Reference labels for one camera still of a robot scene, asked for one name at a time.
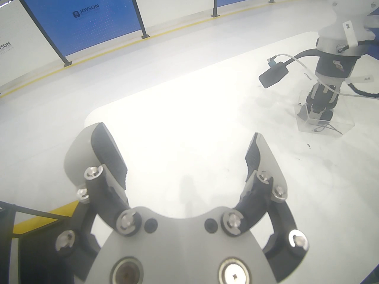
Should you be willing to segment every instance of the white cable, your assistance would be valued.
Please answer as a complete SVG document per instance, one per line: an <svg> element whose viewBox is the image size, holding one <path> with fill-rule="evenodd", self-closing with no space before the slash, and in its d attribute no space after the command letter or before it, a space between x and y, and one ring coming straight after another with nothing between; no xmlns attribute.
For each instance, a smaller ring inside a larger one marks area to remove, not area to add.
<svg viewBox="0 0 379 284"><path fill-rule="evenodd" d="M336 90L333 90L331 87L329 87L328 85L326 85L325 83L323 83L322 80L320 80L320 78L318 78L313 71L311 71L304 63L302 63L301 61L299 61L296 57L293 57L289 54L285 54L285 53L282 53L282 54L278 54L278 55L275 55L275 57L278 57L278 56L287 56L289 58L292 58L294 59L296 62L298 62L300 65L302 65L307 72L310 73L310 75L315 79L317 80L318 82L320 82L325 88L327 88L328 90L332 91L333 93L336 93L340 96L352 96L352 97L364 97L366 99L374 99L374 100L377 100L378 98L377 97L370 97L370 96L361 96L361 95L356 95L356 94L346 94L346 93L341 93L341 92L337 92Z"/></svg>

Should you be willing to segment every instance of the white floor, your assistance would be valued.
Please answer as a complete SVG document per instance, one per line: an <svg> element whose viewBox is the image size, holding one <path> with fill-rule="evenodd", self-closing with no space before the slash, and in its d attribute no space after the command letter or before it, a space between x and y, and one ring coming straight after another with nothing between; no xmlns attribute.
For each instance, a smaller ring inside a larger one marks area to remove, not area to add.
<svg viewBox="0 0 379 284"><path fill-rule="evenodd" d="M43 211L72 202L74 186L63 158L91 111L238 54L318 31L333 19L326 0L258 8L129 46L5 96L0 99L0 200Z"/></svg>

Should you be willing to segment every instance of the white label sticker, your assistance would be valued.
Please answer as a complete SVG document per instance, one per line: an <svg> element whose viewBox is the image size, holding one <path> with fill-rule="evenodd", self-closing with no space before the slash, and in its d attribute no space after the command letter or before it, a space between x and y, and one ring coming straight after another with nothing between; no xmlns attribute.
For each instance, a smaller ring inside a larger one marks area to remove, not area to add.
<svg viewBox="0 0 379 284"><path fill-rule="evenodd" d="M366 76L362 76L362 77L350 77L350 78L346 78L345 82L347 84L351 84L351 83L370 83L370 82L374 82L374 77L373 77L373 75L366 75Z"/></svg>
<svg viewBox="0 0 379 284"><path fill-rule="evenodd" d="M343 29L345 30L346 39L348 41L349 48L358 46L358 40L356 39L353 24L351 20L343 23Z"/></svg>

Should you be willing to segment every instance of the joyson logo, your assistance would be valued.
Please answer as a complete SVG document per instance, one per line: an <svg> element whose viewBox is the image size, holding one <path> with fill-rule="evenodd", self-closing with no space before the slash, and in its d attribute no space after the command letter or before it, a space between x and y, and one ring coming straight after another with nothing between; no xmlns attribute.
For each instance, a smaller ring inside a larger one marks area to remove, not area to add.
<svg viewBox="0 0 379 284"><path fill-rule="evenodd" d="M97 10L99 9L100 6L99 4L94 4L90 7L87 7L87 8L82 8L80 11L73 11L72 12L72 15L75 17L75 18L80 18L81 16L83 15L87 15L88 13L90 13L91 11L93 10Z"/></svg>
<svg viewBox="0 0 379 284"><path fill-rule="evenodd" d="M11 42L5 42L4 44L1 44L0 42L0 55L10 50L13 50L13 45Z"/></svg>

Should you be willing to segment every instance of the yellow floor stripe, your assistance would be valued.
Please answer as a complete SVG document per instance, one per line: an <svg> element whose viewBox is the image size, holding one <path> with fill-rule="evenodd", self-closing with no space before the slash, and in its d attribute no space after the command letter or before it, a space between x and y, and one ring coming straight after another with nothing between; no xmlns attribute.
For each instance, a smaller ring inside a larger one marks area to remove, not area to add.
<svg viewBox="0 0 379 284"><path fill-rule="evenodd" d="M70 217L72 216L77 204L78 204L78 201L74 201L72 203L69 203L67 205L64 205L62 207L59 207L49 212L56 215ZM34 217L29 220L16 224L13 228L13 233L23 234L31 230L37 229L39 227L42 227L46 224L52 223L54 221L55 219L44 218L44 217Z"/></svg>
<svg viewBox="0 0 379 284"><path fill-rule="evenodd" d="M100 53L100 54L94 55L94 56L92 56L92 57L90 57L90 58L86 58L86 59L83 59L83 60L81 60L81 61L79 61L79 62L73 63L71 66L68 66L68 67L65 67L65 68L60 68L60 69L58 69L58 70L56 70L56 71L53 71L53 72L50 72L50 73L48 73L48 74L46 74L46 75L44 75L44 76L38 77L38 78L36 78L36 79L34 79L34 80L32 80L32 81L29 81L29 82L27 82L27 83L25 83L25 84L23 84L23 85L21 85L21 86L15 88L15 89L12 89L11 91L8 91L8 92L6 92L6 93L0 95L0 99L2 99L2 98L5 97L5 96L8 96L9 94L11 94L11 93L13 93L13 92L16 92L16 91L20 90L20 89L22 89L22 88L25 88L26 86L28 86L28 85L30 85L30 84L33 84L33 83L35 83L35 82L37 82L37 81L40 81L40 80L42 80L42 79L44 79L44 78L50 77L50 76L52 76L52 75L54 75L54 74L56 74L56 73L58 73L58 72L61 72L62 70L65 70L65 69L71 68L71 67L73 67L73 66L76 66L76 65L82 64L82 63L84 63L84 62L88 62L88 61L90 61L90 60L92 60L92 59L94 59L94 58L98 58L98 57L103 56L103 55L106 55L106 54L108 54L108 53L112 53L112 52L117 51L117 50L119 50L119 49L123 49L123 48L125 48L125 47L132 46L132 45L137 44L137 43L140 43L140 42L148 41L148 40L150 40L150 39L153 39L153 38L156 38L156 37L160 37L160 36L163 36L163 35L165 35L165 34L168 34L168 33L174 32L174 31L178 31L178 30L181 30L181 29L184 29L184 28L192 27L192 26L195 26L195 25L198 25L198 24L201 24L201 23L209 22L209 21L214 20L214 19L217 19L217 18L222 18L222 17L225 17L225 16L230 16L230 15L235 15L235 14L238 14L238 13L242 13L242 12L250 11L250 10L252 10L252 9L257 9L257 8L262 8L262 7L268 7L268 6L270 6L270 5L276 5L276 4L281 4L281 3L291 2L291 1L297 1L297 0L284 0L284 1L276 2L276 3L274 3L274 4L267 3L267 4L263 4L263 5L258 5L258 6L255 6L255 7L250 7L250 8L245 8L245 9L241 9L241 10L238 10L238 11L230 12L230 13L227 13L227 14L220 15L220 16L218 16L218 17L209 17L209 18L207 18L207 19L200 20L199 22L196 22L196 23L191 23L191 24L184 25L184 26L181 26L181 27L178 27L178 28L174 28L174 29L171 29L171 30L168 30L168 31L162 32L162 33L158 33L158 34L151 35L149 38L146 38L146 39L140 39L140 40L137 40L137 41L134 41L134 42L130 42L130 43L125 44L125 45L123 45L123 46L116 47L116 48L114 48L114 49L112 49L112 50L108 50L108 51L102 52L102 53Z"/></svg>

